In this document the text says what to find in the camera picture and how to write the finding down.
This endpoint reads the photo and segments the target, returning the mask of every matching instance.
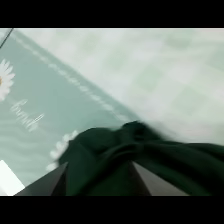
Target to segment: daisy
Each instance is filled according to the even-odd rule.
[[[12,79],[15,74],[11,73],[13,67],[9,66],[9,62],[5,59],[0,64],[0,101],[5,100],[6,95],[10,92],[10,87],[13,85]]]
[[[50,156],[52,159],[58,159],[68,148],[68,142],[73,140],[77,136],[78,132],[75,130],[71,134],[65,134],[62,138],[62,141],[56,143],[56,149],[50,152]],[[52,171],[58,167],[58,163],[54,162],[49,164],[46,167],[47,171]]]

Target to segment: green fabric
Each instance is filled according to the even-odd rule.
[[[59,159],[69,162],[67,195],[135,195],[135,161],[189,195],[224,195],[224,148],[167,141],[139,122],[79,134]]]

